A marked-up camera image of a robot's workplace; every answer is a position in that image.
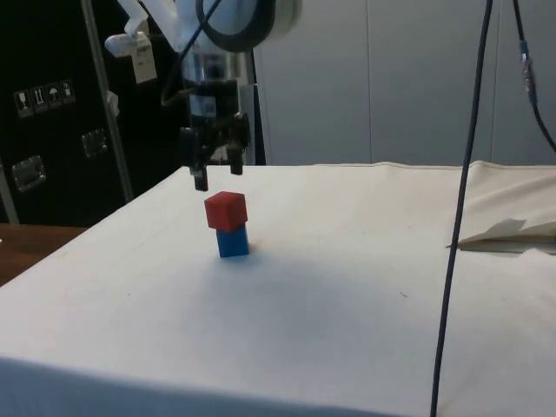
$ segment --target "white device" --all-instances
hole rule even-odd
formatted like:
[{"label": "white device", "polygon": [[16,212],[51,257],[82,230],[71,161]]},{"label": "white device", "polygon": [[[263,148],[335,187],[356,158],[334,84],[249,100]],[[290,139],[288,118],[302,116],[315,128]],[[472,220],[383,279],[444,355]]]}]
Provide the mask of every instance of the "white device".
[{"label": "white device", "polygon": [[300,17],[301,0],[117,1],[129,21],[125,33],[111,36],[105,46],[114,56],[132,56],[138,83],[156,77],[156,71],[145,69],[149,63],[154,68],[150,40],[142,30],[149,15],[174,51],[181,54],[180,67],[174,67],[175,73],[171,71],[170,81],[181,71],[184,88],[167,99],[167,83],[161,104],[189,101],[190,126],[181,129],[179,141],[182,164],[195,178],[195,188],[209,189],[207,164],[218,149],[226,149],[231,173],[241,175],[243,152],[250,142],[249,122],[242,113],[238,90],[241,54],[290,31]]}]

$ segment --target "white fabric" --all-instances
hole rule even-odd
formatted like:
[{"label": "white fabric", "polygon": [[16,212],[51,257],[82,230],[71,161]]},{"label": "white fabric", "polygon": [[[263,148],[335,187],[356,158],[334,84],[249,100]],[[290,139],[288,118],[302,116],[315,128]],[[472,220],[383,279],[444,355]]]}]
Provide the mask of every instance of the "white fabric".
[{"label": "white fabric", "polygon": [[[459,176],[213,168],[212,192],[246,194],[254,247],[221,260],[177,171],[0,288],[0,416],[428,415]],[[524,184],[555,177],[474,166],[464,235],[553,207]],[[442,415],[554,415],[555,270],[459,254]]]}]

